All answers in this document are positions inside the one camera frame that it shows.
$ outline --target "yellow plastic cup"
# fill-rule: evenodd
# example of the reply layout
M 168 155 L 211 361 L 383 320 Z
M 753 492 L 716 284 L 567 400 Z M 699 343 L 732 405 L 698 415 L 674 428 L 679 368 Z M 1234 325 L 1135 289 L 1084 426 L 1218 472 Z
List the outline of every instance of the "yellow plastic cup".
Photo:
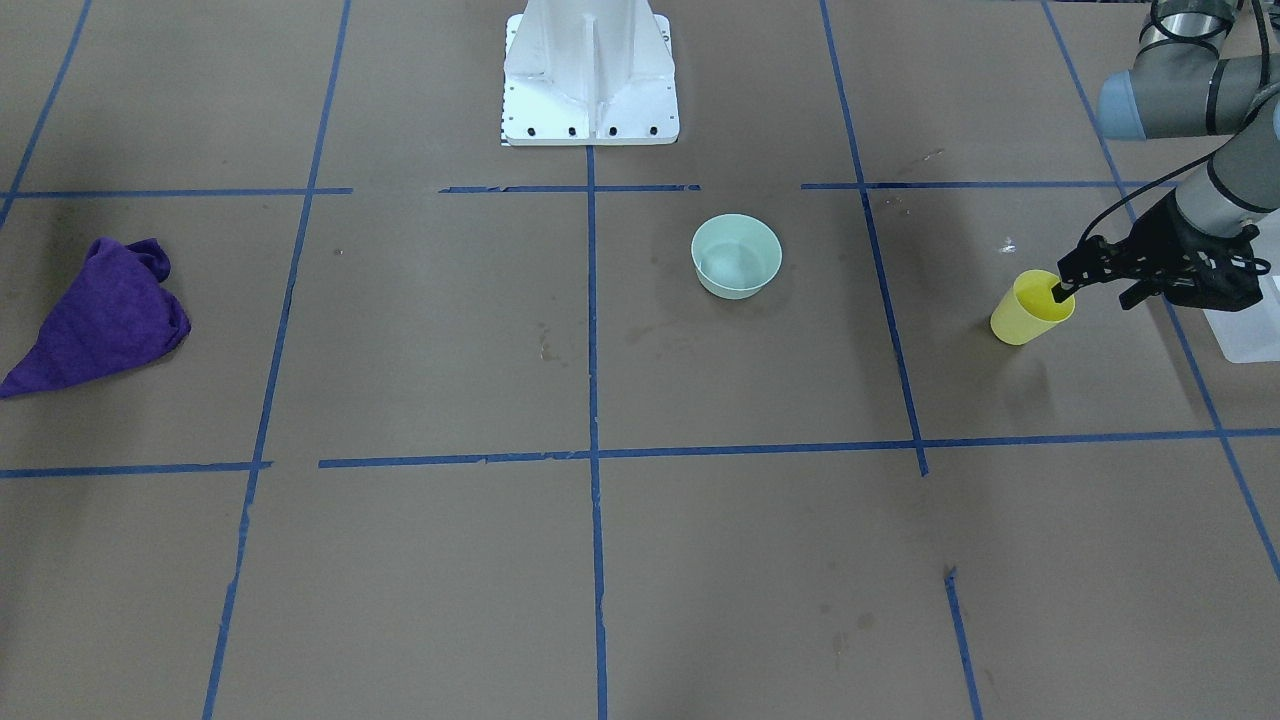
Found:
M 1052 287 L 1060 281 L 1047 270 L 1027 270 L 991 314 L 991 332 L 1009 345 L 1027 345 L 1075 313 L 1075 297 L 1055 302 Z

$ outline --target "purple cloth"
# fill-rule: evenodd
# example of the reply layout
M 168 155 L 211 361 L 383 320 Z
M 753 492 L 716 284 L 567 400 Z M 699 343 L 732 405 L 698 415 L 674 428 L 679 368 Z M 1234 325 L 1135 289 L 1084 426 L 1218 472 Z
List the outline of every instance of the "purple cloth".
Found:
M 191 322 L 160 287 L 168 277 L 169 258 L 155 240 L 128 247 L 109 237 L 93 241 L 36 346 L 0 383 L 0 397 L 93 380 L 178 347 Z

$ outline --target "gray robot arm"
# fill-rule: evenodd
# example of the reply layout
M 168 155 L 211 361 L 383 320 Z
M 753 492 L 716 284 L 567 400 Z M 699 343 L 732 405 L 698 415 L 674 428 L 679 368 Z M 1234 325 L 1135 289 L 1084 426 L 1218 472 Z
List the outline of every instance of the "gray robot arm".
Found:
M 1139 218 L 1125 240 L 1108 243 L 1085 231 L 1059 261 L 1059 301 L 1116 279 L 1137 281 L 1120 296 L 1126 310 L 1153 295 L 1215 310 L 1243 310 L 1262 299 L 1258 277 L 1271 265 L 1253 256 L 1251 241 L 1258 234 L 1254 223 L 1280 208 L 1280 83 L 1260 87 L 1258 78 L 1265 61 L 1280 79 L 1280 58 L 1219 60 L 1238 9 L 1226 0 L 1152 4 L 1134 68 L 1103 86 L 1103 133 L 1120 140 L 1235 136 Z

